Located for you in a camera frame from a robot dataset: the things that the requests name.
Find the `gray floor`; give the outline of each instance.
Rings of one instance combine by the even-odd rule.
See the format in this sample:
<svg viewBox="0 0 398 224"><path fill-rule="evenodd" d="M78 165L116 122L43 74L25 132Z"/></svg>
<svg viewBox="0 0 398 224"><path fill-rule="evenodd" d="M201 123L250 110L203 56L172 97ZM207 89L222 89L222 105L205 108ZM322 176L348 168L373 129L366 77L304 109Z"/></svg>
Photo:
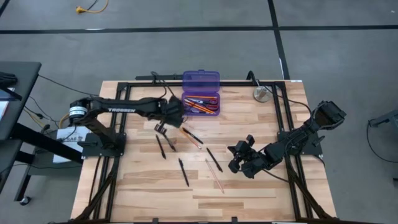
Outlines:
<svg viewBox="0 0 398 224"><path fill-rule="evenodd" d="M77 5L90 3L11 0L0 29L271 25L266 0L113 0L101 14L75 14ZM277 0L275 7L281 26L398 24L395 1ZM348 114L322 143L338 216L396 223L398 188L392 176L398 176L398 165L372 154L366 123L397 108L398 30L284 31L282 40L290 76L304 81L310 106L333 100ZM224 79L244 78L253 70L261 79L282 78L272 31L0 35L0 49L0 60L42 62L42 75L92 93L102 80L132 80L152 70L202 68L217 70ZM59 119L82 95L39 79L32 96ZM32 102L28 106L37 109ZM20 122L38 129L26 114ZM380 155L398 161L389 125L371 129L370 138ZM34 200L20 207L12 199L23 171L13 168L0 195L0 223L67 220L78 176L34 177L27 192Z"/></svg>

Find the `black pen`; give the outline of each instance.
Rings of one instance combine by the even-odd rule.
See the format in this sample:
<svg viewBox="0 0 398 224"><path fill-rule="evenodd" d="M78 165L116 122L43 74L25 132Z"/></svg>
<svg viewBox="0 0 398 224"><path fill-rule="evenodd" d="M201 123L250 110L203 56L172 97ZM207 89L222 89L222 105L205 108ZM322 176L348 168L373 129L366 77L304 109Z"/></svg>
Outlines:
<svg viewBox="0 0 398 224"><path fill-rule="evenodd" d="M203 141L201 141L200 139L198 139L196 136L194 136L191 132L189 132L188 130L186 130L185 128L182 128L183 131L185 131L187 134L189 134L191 137L193 137L196 141L198 141L200 144L203 144Z"/></svg>
<svg viewBox="0 0 398 224"><path fill-rule="evenodd" d="M164 159L166 159L166 154L164 154L162 144L160 143L160 139L157 134L155 134L155 136L156 136L157 143L159 143L159 147L160 147L160 151L162 152L162 156Z"/></svg>
<svg viewBox="0 0 398 224"><path fill-rule="evenodd" d="M174 152L177 152L177 150L175 150L175 147L173 145L173 143L170 141L170 139L166 136L166 134L162 134L163 137L167 140L167 143L169 144L170 148L172 148L174 150Z"/></svg>
<svg viewBox="0 0 398 224"><path fill-rule="evenodd" d="M178 159L178 161L180 163L182 174L184 175L184 178L185 178L185 182L187 183L187 186L189 187L188 177L187 177L187 174L185 173L185 170L184 170L184 164L182 164L182 161L181 161L180 158Z"/></svg>
<svg viewBox="0 0 398 224"><path fill-rule="evenodd" d="M213 159L213 161L215 162L217 169L222 172L223 170L222 170L221 166L218 164L216 158L214 158L213 154L210 152L210 149L209 148L206 148L206 149L207 149L207 152L210 154L211 158Z"/></svg>

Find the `wooden table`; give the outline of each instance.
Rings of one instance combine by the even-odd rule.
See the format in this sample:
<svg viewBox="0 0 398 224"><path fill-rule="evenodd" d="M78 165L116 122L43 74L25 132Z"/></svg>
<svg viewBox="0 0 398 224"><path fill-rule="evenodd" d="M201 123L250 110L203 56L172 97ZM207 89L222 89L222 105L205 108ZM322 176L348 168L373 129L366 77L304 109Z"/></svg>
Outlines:
<svg viewBox="0 0 398 224"><path fill-rule="evenodd" d="M100 96L114 98L117 83L103 82ZM290 100L307 103L302 82L286 81L286 87ZM164 160L155 139L154 126L157 121L128 114L127 145L120 160L111 221L151 222L152 218L158 217L160 222L230 222L234 216L239 221L294 220L288 183L265 172L258 173L255 179L248 179L243 173L234 174L228 169L233 155L227 150L227 146L234 146L248 134L254 136L256 143L253 148L257 150L276 141L276 132L279 129L274 102L271 99L267 103L258 103L252 97L253 89L246 86L223 86L219 91L219 116L189 117L183 124L211 149L224 172L217 170L206 150L200 151L172 127L167 127L167 135L174 142L177 152L173 152L161 138L167 156L167 160ZM177 96L181 96L181 87L172 87L172 90ZM134 87L130 99L160 96L163 92L161 87ZM282 99L280 107L285 111ZM297 128L309 118L308 111L296 103L290 103L290 107ZM288 127L285 114L282 116L285 127ZM102 114L98 120L107 126L111 114ZM185 184L178 158L184 163L189 187ZM220 179L225 194L221 193L213 179L205 162L206 158ZM313 156L302 156L302 160L309 191L326 212L335 215L323 164ZM88 204L96 161L97 158L84 161L72 218L79 215ZM287 178L284 162L271 172ZM99 176L98 174L95 187L98 186ZM297 192L301 213L305 217L302 195L298 189ZM104 217L107 195L104 195L100 218Z"/></svg>

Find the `table leg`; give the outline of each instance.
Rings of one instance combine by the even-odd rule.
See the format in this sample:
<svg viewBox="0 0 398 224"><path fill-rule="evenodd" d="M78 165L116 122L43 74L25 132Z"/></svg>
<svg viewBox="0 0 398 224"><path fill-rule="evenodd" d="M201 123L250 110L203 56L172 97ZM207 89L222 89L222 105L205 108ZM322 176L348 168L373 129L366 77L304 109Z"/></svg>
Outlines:
<svg viewBox="0 0 398 224"><path fill-rule="evenodd" d="M28 185L28 183L30 181L30 177L31 176L29 174L25 174L25 178L19 184L18 191L17 191L17 193L15 195L15 198L14 198L15 202L20 202L25 197L25 191L26 191L27 185Z"/></svg>
<svg viewBox="0 0 398 224"><path fill-rule="evenodd" d="M81 152L78 152L57 140L49 138L44 134L40 134L24 125L16 123L11 134L12 138L20 139L26 143L33 146L45 149L48 152L52 152L55 155L62 156L71 161L82 164L83 159L81 159Z"/></svg>
<svg viewBox="0 0 398 224"><path fill-rule="evenodd" d="M17 157L15 158L15 160L19 161L19 162L26 163L26 164L32 164L34 157L35 156L33 154L18 151Z"/></svg>

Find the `black table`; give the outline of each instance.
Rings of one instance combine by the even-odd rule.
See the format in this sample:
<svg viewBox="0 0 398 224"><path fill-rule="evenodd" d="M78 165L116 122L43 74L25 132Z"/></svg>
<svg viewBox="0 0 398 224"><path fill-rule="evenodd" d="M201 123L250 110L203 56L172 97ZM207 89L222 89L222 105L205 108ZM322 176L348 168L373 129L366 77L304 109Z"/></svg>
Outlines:
<svg viewBox="0 0 398 224"><path fill-rule="evenodd" d="M0 120L0 172L3 171L0 174L0 192L6 183L14 161L36 164L35 161L43 160L39 159L36 153L29 154L20 151L22 142L50 152L50 154L45 154L45 157L52 157L53 154L56 154L79 164L83 163L80 152L17 122L39 76L41 66L39 62L0 62L0 72L11 73L17 77L17 84L11 87L15 88L14 92L22 97L21 101L8 103L7 110ZM19 186L16 200L21 200L29 179L30 174L26 173Z"/></svg>

